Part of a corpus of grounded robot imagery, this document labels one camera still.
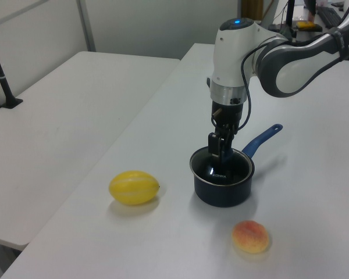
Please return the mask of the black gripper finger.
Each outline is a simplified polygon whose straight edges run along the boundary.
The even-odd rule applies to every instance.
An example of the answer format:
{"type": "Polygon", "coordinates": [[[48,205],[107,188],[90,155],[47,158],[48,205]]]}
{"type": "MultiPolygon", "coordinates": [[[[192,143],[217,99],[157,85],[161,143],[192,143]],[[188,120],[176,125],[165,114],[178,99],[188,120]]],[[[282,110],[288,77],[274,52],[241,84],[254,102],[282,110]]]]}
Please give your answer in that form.
{"type": "Polygon", "coordinates": [[[219,157],[221,155],[221,150],[222,135],[220,128],[216,126],[215,131],[208,135],[208,152],[214,157],[219,157]]]}
{"type": "Polygon", "coordinates": [[[229,158],[232,153],[232,142],[234,140],[234,136],[237,133],[237,127],[235,125],[223,125],[222,126],[222,140],[223,144],[221,147],[221,158],[227,159],[229,158]]]}

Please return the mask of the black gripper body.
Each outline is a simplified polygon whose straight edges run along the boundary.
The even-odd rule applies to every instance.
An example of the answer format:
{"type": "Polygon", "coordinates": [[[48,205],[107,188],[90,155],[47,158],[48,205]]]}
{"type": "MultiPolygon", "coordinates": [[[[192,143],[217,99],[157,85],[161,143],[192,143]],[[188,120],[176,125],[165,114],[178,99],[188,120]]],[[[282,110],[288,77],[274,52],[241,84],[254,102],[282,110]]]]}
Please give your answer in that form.
{"type": "Polygon", "coordinates": [[[222,105],[215,101],[212,102],[211,122],[217,128],[223,128],[227,130],[239,130],[242,125],[240,124],[243,103],[222,105]]]}

